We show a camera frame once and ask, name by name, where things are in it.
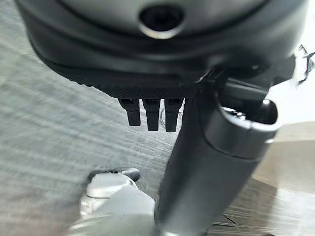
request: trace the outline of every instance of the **circular hole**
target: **circular hole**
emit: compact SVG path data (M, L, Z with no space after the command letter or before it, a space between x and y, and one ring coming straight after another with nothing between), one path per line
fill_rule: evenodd
M178 27L184 18L182 10L177 6L159 5L143 9L139 15L140 22L148 29L166 32Z

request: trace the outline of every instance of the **black tube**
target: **black tube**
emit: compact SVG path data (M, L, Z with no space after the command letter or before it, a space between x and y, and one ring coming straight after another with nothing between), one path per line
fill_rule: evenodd
M156 204L157 236L203 235L231 204L279 127L273 103L270 108L266 122L256 123L225 113L211 89L186 102ZM233 146L238 138L248 151Z

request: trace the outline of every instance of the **black cable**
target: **black cable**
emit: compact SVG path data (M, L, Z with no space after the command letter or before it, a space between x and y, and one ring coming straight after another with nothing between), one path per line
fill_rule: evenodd
M303 45L301 44L298 50L300 51L300 50L302 50L302 49L307 53L306 49L305 49L305 48L303 47ZM311 57L314 56L314 55L315 55L315 52L309 53L309 54L307 54L307 55L305 56L305 58L306 58L306 70L305 70L305 72L304 72L304 79L299 81L299 85L301 85L301 84L303 84L305 81L307 81L307 79L308 79L308 77L309 77L309 73L311 72L311 70L312 70L312 68L313 68L313 65L314 65L313 61L311 60Z
M237 225L236 222L234 220L232 220L231 218L227 217L226 215L222 215L223 217L225 217L227 220L229 220L230 222L232 222L234 225Z
M225 224L225 223L215 223L213 224L212 226L225 226L225 227L235 227L237 226L236 222L234 220L232 220L231 218L227 217L226 215L222 214L222 216L224 218L226 218L228 221L232 222L233 225L228 225L228 224Z

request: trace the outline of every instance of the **gray floor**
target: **gray floor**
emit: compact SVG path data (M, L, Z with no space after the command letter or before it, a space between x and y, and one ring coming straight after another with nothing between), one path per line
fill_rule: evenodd
M61 235L79 216L93 169L137 167L139 188L155 198L177 133L162 124L148 132L143 110L141 118L141 127L128 127L116 99L50 71L32 52L13 2L0 0L1 236ZM213 234L312 235L300 223L309 198L251 180L226 211L238 227Z

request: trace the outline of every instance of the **wooden floor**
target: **wooden floor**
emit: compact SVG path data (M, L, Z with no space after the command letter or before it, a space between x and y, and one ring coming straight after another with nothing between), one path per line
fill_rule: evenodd
M0 0L0 236L59 236L79 217L93 169L133 166L156 197L177 133L128 127L116 99L50 71L11 0ZM213 235L314 235L315 199L252 179ZM219 221L228 223L222 218Z

